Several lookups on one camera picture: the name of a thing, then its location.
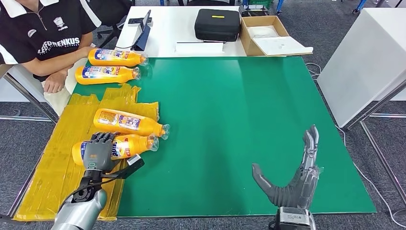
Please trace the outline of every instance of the white collar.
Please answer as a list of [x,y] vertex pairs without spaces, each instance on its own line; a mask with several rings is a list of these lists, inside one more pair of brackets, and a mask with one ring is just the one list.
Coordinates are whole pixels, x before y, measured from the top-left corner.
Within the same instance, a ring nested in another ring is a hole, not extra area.
[[[15,0],[0,0],[3,3],[4,8],[6,8],[7,13],[11,18],[23,15],[27,13],[27,10]],[[51,4],[59,2],[59,0],[39,0],[41,4],[49,6]]]

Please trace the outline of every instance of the open box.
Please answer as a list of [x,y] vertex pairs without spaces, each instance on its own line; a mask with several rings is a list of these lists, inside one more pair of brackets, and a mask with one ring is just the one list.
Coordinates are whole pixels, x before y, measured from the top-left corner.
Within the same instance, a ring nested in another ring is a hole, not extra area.
[[[273,26],[278,37],[253,38],[248,28]],[[304,47],[289,36],[277,16],[243,17],[240,39],[247,56],[291,56],[312,54],[312,47]]]

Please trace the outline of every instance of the black polo shirt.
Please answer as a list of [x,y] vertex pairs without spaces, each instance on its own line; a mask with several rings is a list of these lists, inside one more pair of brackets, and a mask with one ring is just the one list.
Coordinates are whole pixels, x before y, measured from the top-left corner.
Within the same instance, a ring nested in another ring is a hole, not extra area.
[[15,0],[0,0],[0,64],[73,52],[82,35],[101,25],[86,0],[39,0],[38,9],[36,13]]

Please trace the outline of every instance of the bottle cap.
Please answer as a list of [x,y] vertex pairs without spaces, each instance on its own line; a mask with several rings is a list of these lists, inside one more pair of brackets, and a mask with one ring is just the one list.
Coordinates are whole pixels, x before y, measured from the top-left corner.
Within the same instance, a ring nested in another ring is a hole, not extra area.
[[148,55],[147,54],[141,54],[140,61],[141,61],[141,63],[140,63],[141,66],[148,65],[149,64]]
[[159,139],[155,135],[149,135],[147,137],[147,148],[156,152],[159,148]]
[[140,80],[141,79],[141,71],[138,67],[133,69],[133,79]]
[[169,132],[170,132],[170,125],[169,124],[163,125],[161,132],[160,132],[161,138],[164,140],[168,139]]

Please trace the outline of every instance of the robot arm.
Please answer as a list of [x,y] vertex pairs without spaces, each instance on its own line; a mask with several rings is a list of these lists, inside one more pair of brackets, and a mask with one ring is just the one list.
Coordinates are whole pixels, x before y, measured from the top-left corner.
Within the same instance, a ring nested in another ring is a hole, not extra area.
[[91,230],[106,205],[107,194],[102,184],[125,179],[144,165],[139,155],[127,160],[128,167],[112,174],[117,161],[111,160],[116,133],[96,133],[86,145],[83,162],[85,173],[79,188],[62,202],[51,230]]
[[258,186],[268,196],[275,206],[279,207],[277,217],[282,217],[282,212],[290,212],[308,216],[307,220],[314,227],[313,216],[309,213],[310,205],[320,175],[320,169],[315,165],[319,134],[316,126],[311,126],[304,132],[304,152],[300,166],[292,180],[285,187],[279,187],[270,182],[262,173],[259,165],[252,164],[252,176]]

